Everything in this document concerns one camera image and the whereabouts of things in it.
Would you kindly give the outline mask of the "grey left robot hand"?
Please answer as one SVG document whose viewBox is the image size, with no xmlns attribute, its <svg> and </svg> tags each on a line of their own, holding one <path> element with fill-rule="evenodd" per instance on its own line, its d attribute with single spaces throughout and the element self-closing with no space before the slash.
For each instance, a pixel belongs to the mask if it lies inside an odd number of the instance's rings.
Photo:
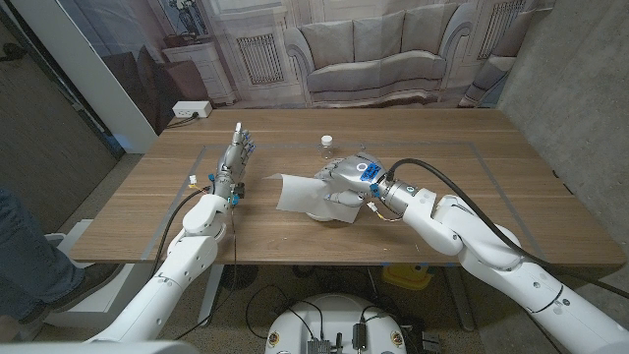
<svg viewBox="0 0 629 354">
<path fill-rule="evenodd" d="M 256 145 L 247 129 L 238 122 L 231 143 L 224 154 L 218 159 L 214 179 L 213 194 L 224 199 L 236 194 L 239 198 L 245 195 L 245 167 Z"/>
</svg>

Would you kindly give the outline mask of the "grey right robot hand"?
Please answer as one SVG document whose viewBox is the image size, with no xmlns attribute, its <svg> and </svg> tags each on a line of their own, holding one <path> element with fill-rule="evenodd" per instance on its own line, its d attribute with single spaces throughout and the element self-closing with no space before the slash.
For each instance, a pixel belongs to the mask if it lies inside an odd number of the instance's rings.
<svg viewBox="0 0 629 354">
<path fill-rule="evenodd" d="M 386 169 L 374 156 L 358 152 L 335 158 L 314 176 L 322 180 L 330 192 L 324 198 L 346 207 L 360 207 L 366 198 L 379 198 Z"/>
</svg>

